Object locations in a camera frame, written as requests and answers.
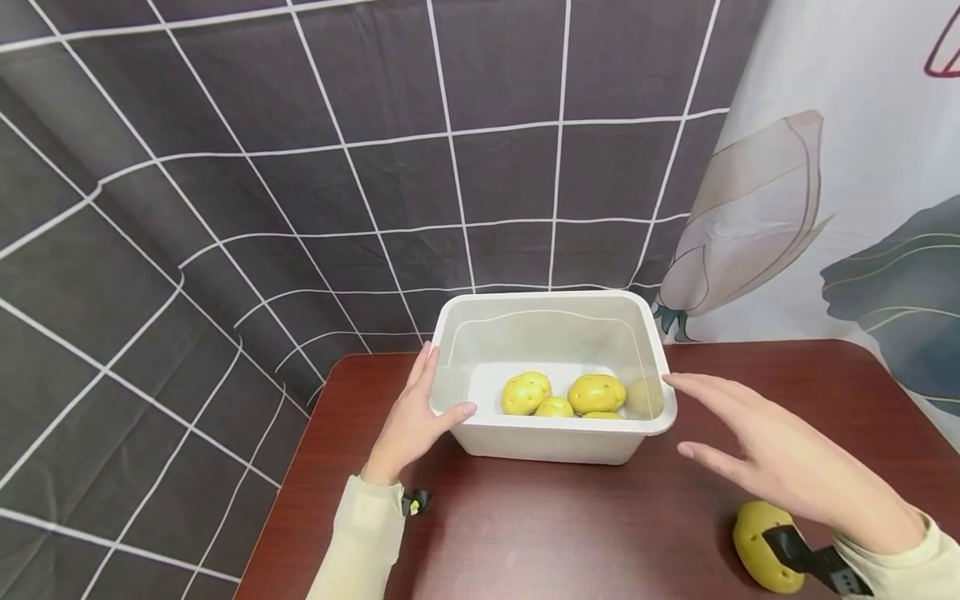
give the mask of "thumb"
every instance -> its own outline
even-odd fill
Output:
[[[477,412],[477,405],[473,402],[461,402],[450,410],[437,417],[440,432],[449,431],[460,423],[472,417]]]
[[[677,451],[688,459],[700,463],[704,467],[720,475],[725,479],[733,481],[736,485],[744,489],[753,487],[755,474],[754,468],[747,462],[733,458],[726,452],[697,442],[680,442]]]

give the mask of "beige sleeve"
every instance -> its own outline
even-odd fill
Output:
[[[333,519],[333,537],[307,600],[382,600],[406,519],[403,487],[350,477]]]
[[[960,546],[929,516],[924,515],[924,521],[924,541],[896,556],[874,554],[835,537],[837,552],[874,591],[874,600],[960,599]]]

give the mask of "potato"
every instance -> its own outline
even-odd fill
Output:
[[[573,417],[573,407],[565,397],[552,396],[543,401],[534,413],[537,417]]]
[[[631,417],[656,419],[663,412],[663,396],[650,396],[647,380],[641,377],[627,386],[627,406]]]
[[[804,585],[804,575],[777,560],[763,532],[793,523],[793,517],[769,502],[747,502],[736,515],[733,545],[740,561],[757,583],[776,593],[794,593]]]
[[[623,417],[620,417],[617,413],[586,413],[584,419],[607,419],[607,420],[623,420]]]
[[[532,415],[552,395],[546,375],[536,371],[522,372],[503,386],[500,406],[505,415]]]
[[[580,415],[612,413],[627,400],[627,388],[611,375],[581,375],[573,382],[566,399]]]

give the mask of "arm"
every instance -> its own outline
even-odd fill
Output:
[[[876,600],[946,600],[960,597],[960,546],[923,515],[926,535],[896,555],[871,552],[837,534],[833,545],[867,582]]]
[[[680,453],[789,513],[832,528],[837,552],[875,600],[960,598],[957,543],[846,450],[734,381],[697,374],[664,380],[716,414],[745,456],[695,442],[680,443]]]
[[[333,519],[333,538],[307,600],[381,600],[403,539],[400,472],[423,456],[446,431],[467,420],[476,405],[464,402],[440,416],[430,409],[430,388],[440,351],[423,345],[406,387],[394,403],[370,460],[350,477]]]
[[[353,476],[333,519],[333,538],[307,600],[379,600],[396,563],[405,518],[403,488],[375,486]]]

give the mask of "wooden table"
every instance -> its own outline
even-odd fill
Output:
[[[960,456],[866,350],[837,341],[671,346],[667,358],[675,372],[736,379],[782,403],[960,533]],[[306,596],[344,483],[413,360],[358,355],[334,369],[237,600]],[[623,467],[474,458],[444,436],[404,478],[436,498],[407,523],[387,598],[774,597],[733,551],[732,519],[748,495],[675,449],[697,440],[736,451],[735,440],[698,402],[680,403],[674,427]],[[822,527],[801,526],[828,542]],[[836,598],[812,579],[792,597]]]

